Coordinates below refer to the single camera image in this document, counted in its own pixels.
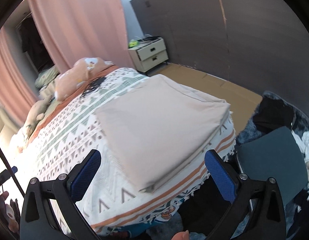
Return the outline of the person left hand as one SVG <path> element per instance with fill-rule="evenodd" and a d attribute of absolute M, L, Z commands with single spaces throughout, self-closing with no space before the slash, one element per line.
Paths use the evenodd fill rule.
<path fill-rule="evenodd" d="M 9 197 L 9 192 L 4 191 L 0 194 L 0 215 L 3 216 L 3 221 L 8 222 L 8 228 L 11 232 L 19 234 L 19 224 L 16 221 L 15 213 L 12 207 L 5 203 Z"/>

